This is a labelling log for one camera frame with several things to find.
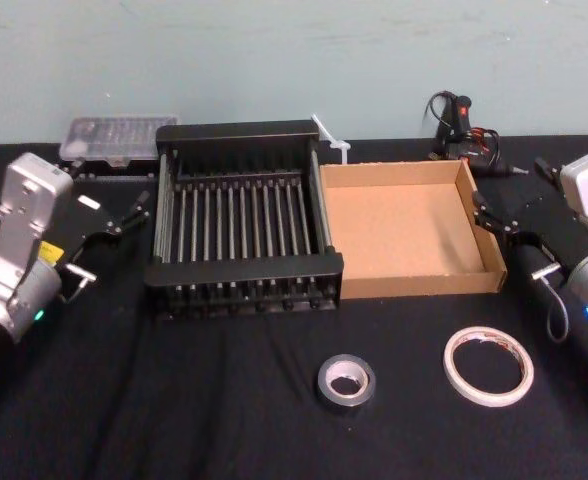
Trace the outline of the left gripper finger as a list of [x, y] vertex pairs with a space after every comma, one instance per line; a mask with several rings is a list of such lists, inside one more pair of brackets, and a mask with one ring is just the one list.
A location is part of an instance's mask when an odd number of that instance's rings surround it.
[[120, 220], [110, 220], [107, 222], [105, 232], [111, 236], [124, 236], [137, 229], [140, 229], [148, 220], [150, 214], [146, 210], [136, 210], [132, 214], [121, 218]]
[[119, 220], [120, 225], [129, 225], [136, 222], [144, 222], [149, 213], [145, 210], [145, 203], [149, 199], [149, 192], [142, 191], [134, 203], [129, 207], [123, 217]]

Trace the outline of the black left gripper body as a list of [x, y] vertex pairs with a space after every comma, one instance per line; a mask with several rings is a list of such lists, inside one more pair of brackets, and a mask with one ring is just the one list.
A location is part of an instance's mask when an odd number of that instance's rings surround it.
[[73, 193], [40, 243], [40, 260], [54, 269], [63, 269], [83, 254], [107, 246], [116, 248], [121, 242], [113, 215], [97, 200]]

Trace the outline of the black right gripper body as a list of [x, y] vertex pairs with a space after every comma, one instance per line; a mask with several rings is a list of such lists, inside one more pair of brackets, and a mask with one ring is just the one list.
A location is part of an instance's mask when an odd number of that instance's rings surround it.
[[588, 232], [575, 218], [566, 199], [559, 193], [530, 199], [508, 214], [517, 226], [514, 234], [505, 236], [505, 248], [530, 246], [538, 249], [551, 262], [558, 263], [568, 284], [574, 268], [588, 256]]

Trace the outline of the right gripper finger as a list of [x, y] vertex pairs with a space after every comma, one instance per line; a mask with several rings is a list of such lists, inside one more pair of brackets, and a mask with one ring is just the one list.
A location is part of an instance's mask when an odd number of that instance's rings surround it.
[[495, 220], [492, 208], [479, 191], [472, 193], [472, 202], [474, 207], [473, 215], [476, 223], [492, 223]]
[[516, 235], [519, 230], [515, 225], [508, 225], [487, 210], [477, 210], [474, 212], [475, 224], [499, 237], [511, 237]]

